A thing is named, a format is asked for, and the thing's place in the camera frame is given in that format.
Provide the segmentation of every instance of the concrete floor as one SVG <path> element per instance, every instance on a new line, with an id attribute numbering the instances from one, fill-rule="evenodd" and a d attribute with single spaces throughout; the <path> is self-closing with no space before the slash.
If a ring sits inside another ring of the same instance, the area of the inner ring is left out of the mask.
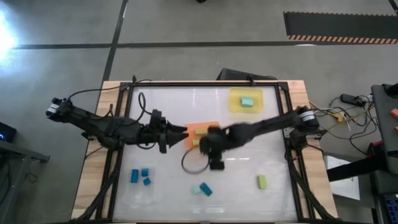
<path id="1" fill-rule="evenodd" d="M 121 3 L 0 1 L 0 32 L 7 30 L 16 44 L 110 43 Z M 285 41 L 283 11 L 394 14 L 387 0 L 130 0 L 119 42 Z M 39 181 L 24 185 L 16 223 L 69 219 L 87 142 L 78 128 L 54 123 L 44 113 L 55 96 L 100 87 L 108 54 L 109 49 L 55 49 L 0 55 L 0 121 L 18 129 L 16 144 L 51 155 L 47 165 L 32 165 Z M 398 45 L 119 49 L 109 79 L 214 80 L 222 68 L 232 68 L 305 80 L 308 97 L 327 106 L 342 93 L 368 95 L 373 84 L 398 82 L 396 58 Z M 93 111 L 97 99 L 98 93 L 87 93 L 73 102 Z M 324 118 L 321 124 L 333 121 Z M 350 135 L 343 125 L 334 131 Z M 378 139 L 375 133 L 356 144 L 364 149 Z M 322 148 L 361 156 L 349 142 L 329 135 Z M 335 198 L 339 216 L 371 222 L 367 177 L 361 178 L 361 196 L 360 202 Z"/>

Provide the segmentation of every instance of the wooden board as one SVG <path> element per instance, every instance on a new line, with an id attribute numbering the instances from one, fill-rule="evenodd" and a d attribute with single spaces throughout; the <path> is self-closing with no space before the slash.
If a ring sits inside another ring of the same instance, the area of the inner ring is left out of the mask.
<path id="1" fill-rule="evenodd" d="M 197 82 L 214 82 L 214 81 L 197 81 Z M 287 82 L 289 84 L 290 99 L 292 101 L 293 108 L 296 108 L 298 106 L 310 105 L 304 81 L 302 80 L 278 80 L 278 81 L 257 81 L 257 82 Z M 118 85 L 120 85 L 119 81 L 104 82 L 103 88 L 111 88 Z M 102 91 L 97 107 L 97 114 L 98 115 L 106 114 L 109 110 L 109 105 L 111 103 L 115 107 L 117 98 L 118 98 L 118 89 Z M 124 97 L 122 103 L 122 110 L 121 110 L 122 115 L 124 112 L 125 105 L 126 105 L 126 98 Z M 319 146 L 318 141 L 311 141 L 310 144 L 314 146 Z M 98 147 L 99 145 L 97 142 L 95 141 L 90 142 L 88 145 L 87 154 L 97 149 Z M 337 217 L 336 206 L 333 200 L 328 176 L 326 174 L 326 168 L 325 168 L 325 163 L 323 161 L 322 153 L 319 150 L 313 149 L 311 147 L 305 148 L 302 153 L 303 153 L 305 168 L 307 171 L 307 177 L 311 191 L 314 193 L 319 202 L 324 206 L 324 208 L 331 215 Z M 72 211 L 72 218 L 76 218 L 79 215 L 81 215 L 85 211 L 85 208 L 90 205 L 90 203 L 95 198 L 96 194 L 99 192 L 102 175 L 103 175 L 103 168 L 105 164 L 105 158 L 106 158 L 106 150 L 102 149 L 96 152 L 95 154 L 91 155 L 89 158 L 87 158 L 87 160 L 83 164 L 83 171 L 81 173 L 80 183 L 76 194 L 75 205 Z M 110 191 L 107 194 L 105 200 L 103 217 L 106 217 L 108 212 L 109 195 Z M 305 202 L 305 198 L 302 192 L 300 193 L 300 198 L 302 202 L 304 216 L 308 217 L 307 204 Z"/>

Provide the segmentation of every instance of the floor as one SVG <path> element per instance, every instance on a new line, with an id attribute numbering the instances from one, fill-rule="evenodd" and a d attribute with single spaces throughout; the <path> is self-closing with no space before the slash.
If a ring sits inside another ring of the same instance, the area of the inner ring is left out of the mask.
<path id="1" fill-rule="evenodd" d="M 87 141 L 78 128 L 45 117 L 55 96 L 99 88 L 103 80 L 130 80 L 132 75 L 214 80 L 222 68 L 231 68 L 281 80 L 305 80 L 308 97 L 326 107 L 342 93 L 368 95 L 373 84 L 398 82 L 398 45 L 292 46 L 285 34 L 283 11 L 394 14 L 388 0 L 210 0 L 204 4 L 194 0 L 1 0 L 0 121 L 17 128 L 17 144 L 51 155 L 48 164 L 32 165 L 39 179 L 24 184 L 16 223 L 62 222 L 71 214 Z M 118 42 L 224 41 L 281 41 L 285 46 L 115 48 Z M 7 45 L 18 49 L 5 50 Z M 73 99 L 90 111 L 97 101 L 98 93 Z M 329 126 L 333 120 L 323 118 L 321 124 Z M 360 130 L 353 127 L 352 132 Z M 343 125 L 334 132 L 350 135 Z M 379 138 L 376 132 L 355 143 L 365 149 Z M 329 135 L 321 144 L 326 152 L 361 156 L 349 142 Z M 367 177 L 361 178 L 360 202 L 335 199 L 344 220 L 372 221 Z"/>

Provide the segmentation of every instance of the yellow tray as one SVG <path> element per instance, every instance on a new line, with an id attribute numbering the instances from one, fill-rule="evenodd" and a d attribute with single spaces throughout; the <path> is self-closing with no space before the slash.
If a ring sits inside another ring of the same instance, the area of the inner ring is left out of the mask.
<path id="1" fill-rule="evenodd" d="M 253 99 L 253 107 L 242 107 L 241 97 L 248 96 Z M 229 89 L 229 110 L 231 112 L 258 113 L 264 108 L 262 89 L 259 88 L 238 88 Z"/>

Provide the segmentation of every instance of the orange block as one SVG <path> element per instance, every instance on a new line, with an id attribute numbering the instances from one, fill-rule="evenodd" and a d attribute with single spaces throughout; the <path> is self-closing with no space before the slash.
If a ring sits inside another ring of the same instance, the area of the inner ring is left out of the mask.
<path id="1" fill-rule="evenodd" d="M 220 124 L 218 121 L 204 122 L 204 123 L 194 123 L 194 124 L 186 124 L 187 133 L 189 136 L 185 138 L 184 145 L 187 149 L 193 149 L 195 146 L 193 145 L 193 140 L 200 140 L 201 135 L 196 135 L 196 129 L 208 129 L 210 126 L 218 127 Z"/>
<path id="2" fill-rule="evenodd" d="M 398 119 L 398 109 L 393 109 L 392 111 L 390 111 L 390 114 L 393 115 L 395 118 Z"/>

